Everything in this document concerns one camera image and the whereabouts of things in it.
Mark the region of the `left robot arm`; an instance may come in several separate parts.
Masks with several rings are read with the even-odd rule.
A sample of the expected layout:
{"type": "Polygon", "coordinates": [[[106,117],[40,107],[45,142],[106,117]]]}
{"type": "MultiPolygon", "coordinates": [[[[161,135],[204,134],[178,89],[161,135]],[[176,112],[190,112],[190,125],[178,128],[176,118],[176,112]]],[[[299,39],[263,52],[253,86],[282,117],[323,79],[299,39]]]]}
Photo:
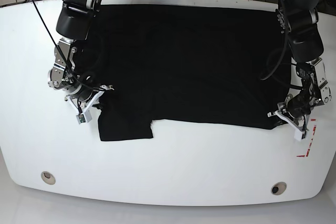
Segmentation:
{"type": "Polygon", "coordinates": [[[307,135],[311,111],[332,99],[321,58],[324,46],[317,25],[319,14],[316,6],[319,0],[278,1],[276,12],[285,36],[284,46],[279,50],[280,57],[274,65],[266,63],[266,73],[261,80],[275,77],[286,50],[290,49],[302,85],[290,85],[289,88],[299,90],[299,93],[296,96],[287,95],[285,101],[278,104],[278,109],[268,113],[268,116],[277,116],[290,124],[295,130],[295,139],[301,141],[307,135]]]}

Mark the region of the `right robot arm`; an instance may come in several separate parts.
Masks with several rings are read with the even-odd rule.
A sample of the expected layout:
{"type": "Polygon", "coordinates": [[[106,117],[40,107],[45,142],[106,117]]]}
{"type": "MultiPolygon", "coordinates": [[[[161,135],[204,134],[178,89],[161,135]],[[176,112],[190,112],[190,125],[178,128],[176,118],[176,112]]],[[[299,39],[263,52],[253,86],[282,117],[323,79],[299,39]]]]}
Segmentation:
{"type": "Polygon", "coordinates": [[[48,84],[55,90],[66,91],[66,101],[77,110],[80,122],[89,108],[104,91],[105,86],[95,87],[92,76],[75,72],[74,56],[80,51],[81,42],[87,39],[93,19],[102,0],[62,0],[56,31],[62,37],[55,45],[55,62],[49,72],[48,84]]]}

